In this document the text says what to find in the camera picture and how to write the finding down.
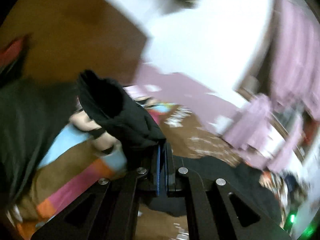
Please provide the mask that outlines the black puffer jacket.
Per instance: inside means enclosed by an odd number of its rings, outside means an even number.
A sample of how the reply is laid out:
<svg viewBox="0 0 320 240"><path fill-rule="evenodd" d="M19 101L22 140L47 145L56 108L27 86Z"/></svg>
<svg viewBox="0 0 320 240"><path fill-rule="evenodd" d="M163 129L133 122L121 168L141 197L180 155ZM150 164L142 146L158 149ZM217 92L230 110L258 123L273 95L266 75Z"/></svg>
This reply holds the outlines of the black puffer jacket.
<svg viewBox="0 0 320 240"><path fill-rule="evenodd" d="M121 142L128 165L150 166L167 140L146 109L133 101L116 80L101 79L91 70L80 73L78 90L80 104L88 116ZM231 167L212 156L182 160L205 178L225 175L268 217L276 223L281 221L278 201L259 184L261 172L257 169L245 164Z"/></svg>

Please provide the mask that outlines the colourful monkey print bedspread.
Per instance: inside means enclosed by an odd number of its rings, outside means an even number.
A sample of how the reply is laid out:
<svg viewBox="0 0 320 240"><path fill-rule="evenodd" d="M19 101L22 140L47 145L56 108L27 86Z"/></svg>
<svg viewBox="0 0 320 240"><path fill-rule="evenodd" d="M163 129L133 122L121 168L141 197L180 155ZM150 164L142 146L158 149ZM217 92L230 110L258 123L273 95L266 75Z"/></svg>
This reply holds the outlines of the colourful monkey print bedspread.
<svg viewBox="0 0 320 240"><path fill-rule="evenodd" d="M200 164L200 171L226 175L280 226L291 209L307 198L307 185L288 173L280 175L252 168L220 137L205 130L189 109L158 102L148 108L171 143L175 156ZM9 211L8 217L23 239L30 239L37 224L47 222L100 178L114 179L125 169L121 146L109 155L99 150L100 139L67 125L36 171L31 188Z"/></svg>

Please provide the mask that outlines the dark green jacket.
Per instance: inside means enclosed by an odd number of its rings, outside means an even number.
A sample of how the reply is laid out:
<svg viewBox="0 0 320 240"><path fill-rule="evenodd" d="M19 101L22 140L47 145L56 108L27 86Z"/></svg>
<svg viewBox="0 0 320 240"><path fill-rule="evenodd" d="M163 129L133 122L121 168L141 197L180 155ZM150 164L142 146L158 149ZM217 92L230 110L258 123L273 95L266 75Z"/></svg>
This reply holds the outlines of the dark green jacket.
<svg viewBox="0 0 320 240"><path fill-rule="evenodd" d="M1 208L28 190L54 139L76 110L73 83L18 80L1 89Z"/></svg>

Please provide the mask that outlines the right pink curtain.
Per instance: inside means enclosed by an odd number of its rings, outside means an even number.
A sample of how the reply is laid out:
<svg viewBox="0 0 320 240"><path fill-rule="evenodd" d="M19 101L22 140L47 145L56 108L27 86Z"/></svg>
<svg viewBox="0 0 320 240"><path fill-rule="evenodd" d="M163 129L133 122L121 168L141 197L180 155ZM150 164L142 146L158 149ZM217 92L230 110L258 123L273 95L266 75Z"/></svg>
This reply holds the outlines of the right pink curtain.
<svg viewBox="0 0 320 240"><path fill-rule="evenodd" d="M291 0L277 0L270 72L275 111L302 103L319 120L319 23Z"/></svg>

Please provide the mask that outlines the brown wooden headboard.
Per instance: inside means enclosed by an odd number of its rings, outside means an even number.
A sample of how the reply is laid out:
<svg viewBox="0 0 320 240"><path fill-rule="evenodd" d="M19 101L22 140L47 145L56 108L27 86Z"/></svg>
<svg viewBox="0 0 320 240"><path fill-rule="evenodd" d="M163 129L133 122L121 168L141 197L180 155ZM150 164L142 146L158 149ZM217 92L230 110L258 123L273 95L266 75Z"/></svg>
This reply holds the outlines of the brown wooden headboard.
<svg viewBox="0 0 320 240"><path fill-rule="evenodd" d="M28 35L24 76L73 81L86 69L129 85L146 36L105 0L17 0L1 25L1 46Z"/></svg>

